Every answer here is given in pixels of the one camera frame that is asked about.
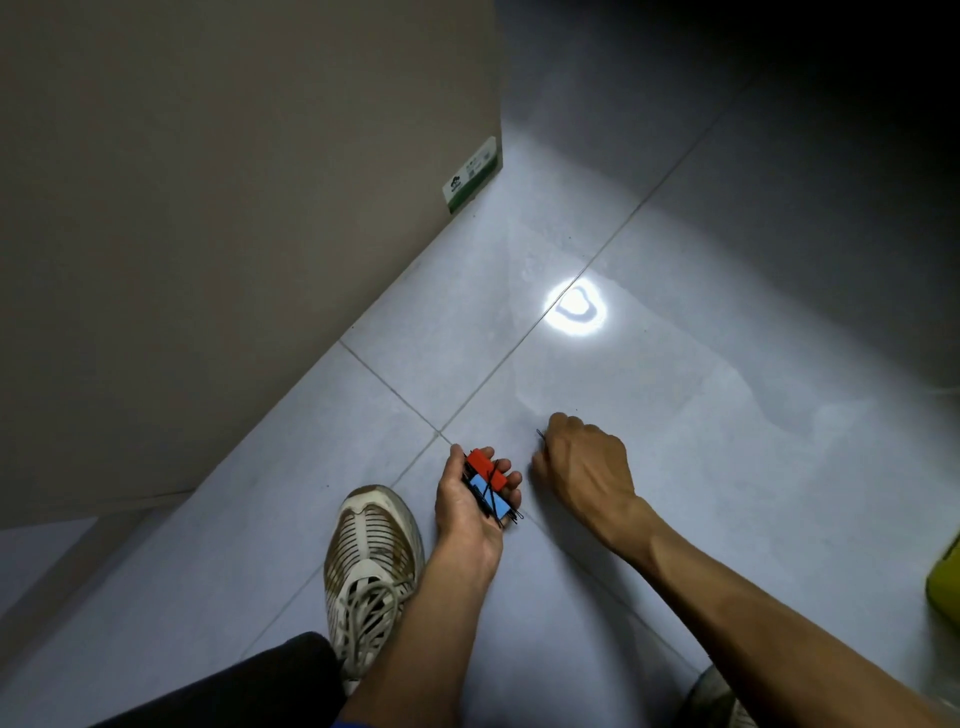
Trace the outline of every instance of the green stripe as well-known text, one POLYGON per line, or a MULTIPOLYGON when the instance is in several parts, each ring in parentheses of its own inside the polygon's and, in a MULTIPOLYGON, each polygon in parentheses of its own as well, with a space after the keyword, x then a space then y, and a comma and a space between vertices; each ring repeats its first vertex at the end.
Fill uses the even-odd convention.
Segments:
POLYGON ((477 172, 473 179, 467 182, 462 186, 453 197, 450 198, 450 202, 446 204, 447 209, 450 210, 452 215, 457 209, 467 201, 467 198, 473 194, 477 187, 483 184, 484 180, 489 177, 494 169, 496 169, 497 160, 500 159, 499 152, 488 161, 483 169, 477 172))

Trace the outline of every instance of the label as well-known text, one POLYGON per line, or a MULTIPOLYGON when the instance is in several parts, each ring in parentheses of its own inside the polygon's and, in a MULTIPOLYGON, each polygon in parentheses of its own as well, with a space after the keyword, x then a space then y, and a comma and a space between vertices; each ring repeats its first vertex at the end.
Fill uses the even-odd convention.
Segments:
POLYGON ((496 169, 496 161, 496 137, 491 136, 444 185, 444 200, 451 215, 496 169))

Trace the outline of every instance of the shoe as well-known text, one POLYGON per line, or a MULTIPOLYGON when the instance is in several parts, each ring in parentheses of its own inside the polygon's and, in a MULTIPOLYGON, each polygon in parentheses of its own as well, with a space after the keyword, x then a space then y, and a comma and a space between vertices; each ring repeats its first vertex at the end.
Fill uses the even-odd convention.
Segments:
POLYGON ((711 665, 690 690, 673 728, 756 728, 756 723, 711 665))
POLYGON ((420 530, 400 496, 382 485, 347 496, 324 561, 326 624, 347 695, 390 638, 424 562, 420 530))

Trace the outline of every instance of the person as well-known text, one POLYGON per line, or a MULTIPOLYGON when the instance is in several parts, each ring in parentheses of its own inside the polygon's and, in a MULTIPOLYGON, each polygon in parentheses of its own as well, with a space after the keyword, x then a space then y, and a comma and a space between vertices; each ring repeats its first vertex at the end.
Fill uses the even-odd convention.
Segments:
MULTIPOLYGON (((455 725, 503 552, 500 525, 462 482, 464 463, 452 446, 428 561, 392 490, 366 486, 344 501, 324 562, 329 643, 301 635, 108 725, 328 726, 335 716, 338 728, 455 725)), ((496 465, 519 507, 521 474, 507 459, 496 465)), ((670 528, 636 494, 616 437, 556 413, 531 472, 651 584, 713 661, 676 725, 940 725, 919 695, 670 528)))

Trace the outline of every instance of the person's left hand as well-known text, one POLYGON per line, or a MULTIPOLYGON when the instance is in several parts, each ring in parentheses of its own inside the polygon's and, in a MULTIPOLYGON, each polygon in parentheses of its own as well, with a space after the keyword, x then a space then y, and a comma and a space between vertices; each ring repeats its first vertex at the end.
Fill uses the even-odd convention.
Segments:
MULTIPOLYGON (((510 470, 510 460, 493 459, 493 448, 483 448, 482 451, 501 473, 510 470)), ((467 457, 459 445, 450 446, 450 456, 437 486, 437 546, 439 548, 441 544, 449 543, 465 545, 470 553, 480 557, 484 573, 493 578, 500 563, 500 554, 503 553, 503 529, 493 518, 480 511, 476 498, 464 484, 466 460, 467 457)), ((514 509, 520 507, 518 488, 522 480, 523 475, 520 473, 510 473, 507 475, 507 487, 500 493, 514 509)))

